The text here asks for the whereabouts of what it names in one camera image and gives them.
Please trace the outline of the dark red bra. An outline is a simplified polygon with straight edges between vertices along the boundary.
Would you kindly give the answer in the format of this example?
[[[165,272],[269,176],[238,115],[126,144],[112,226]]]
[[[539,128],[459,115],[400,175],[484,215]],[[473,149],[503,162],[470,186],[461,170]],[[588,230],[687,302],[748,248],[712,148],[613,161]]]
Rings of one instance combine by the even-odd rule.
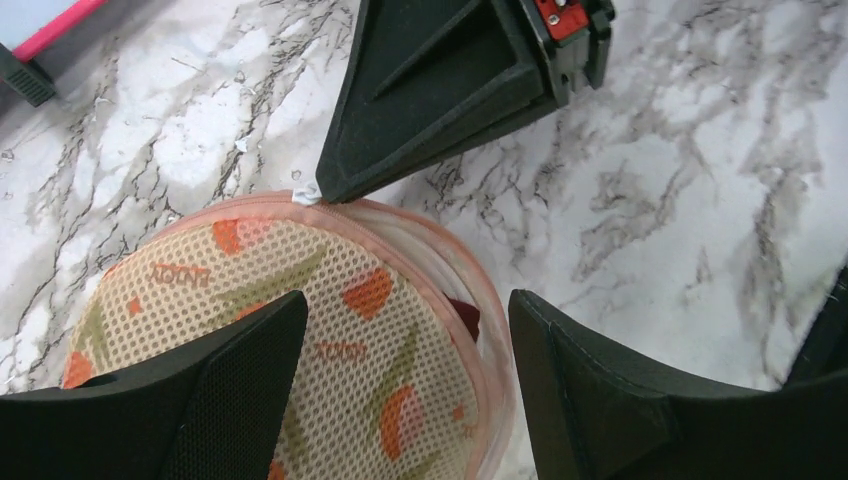
[[[480,310],[476,306],[458,299],[449,297],[448,300],[462,320],[473,342],[477,343],[479,338]]]

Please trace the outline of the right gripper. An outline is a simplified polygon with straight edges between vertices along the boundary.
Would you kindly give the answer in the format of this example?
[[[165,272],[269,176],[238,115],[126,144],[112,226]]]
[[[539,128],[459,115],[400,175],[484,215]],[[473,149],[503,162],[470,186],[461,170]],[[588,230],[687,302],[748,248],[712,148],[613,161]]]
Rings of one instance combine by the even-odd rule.
[[[615,17],[610,0],[362,2],[323,197],[364,197],[599,89]]]

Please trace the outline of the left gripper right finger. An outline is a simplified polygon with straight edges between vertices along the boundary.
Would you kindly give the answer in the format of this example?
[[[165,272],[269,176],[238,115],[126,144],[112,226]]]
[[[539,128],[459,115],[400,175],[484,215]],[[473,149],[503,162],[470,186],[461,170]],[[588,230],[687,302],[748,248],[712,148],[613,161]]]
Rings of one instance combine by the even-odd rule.
[[[512,344],[542,479],[843,479],[847,276],[840,273],[786,383],[759,391],[651,359],[528,290]]]

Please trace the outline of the floral mesh laundry bag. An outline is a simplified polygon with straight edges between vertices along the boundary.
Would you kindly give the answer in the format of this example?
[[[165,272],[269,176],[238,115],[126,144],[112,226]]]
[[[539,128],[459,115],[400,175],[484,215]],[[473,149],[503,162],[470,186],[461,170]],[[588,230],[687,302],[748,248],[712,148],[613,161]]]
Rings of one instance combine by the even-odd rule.
[[[110,267],[61,387],[209,344],[212,425],[172,478],[491,479],[514,423],[498,292],[446,228],[291,191],[217,203]]]

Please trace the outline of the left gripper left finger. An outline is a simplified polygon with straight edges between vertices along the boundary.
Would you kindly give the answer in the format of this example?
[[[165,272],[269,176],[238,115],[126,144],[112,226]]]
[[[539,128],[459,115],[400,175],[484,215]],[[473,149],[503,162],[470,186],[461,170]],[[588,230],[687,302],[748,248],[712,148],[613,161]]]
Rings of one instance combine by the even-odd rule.
[[[263,479],[304,339],[298,291],[73,389],[1,399],[5,479]]]

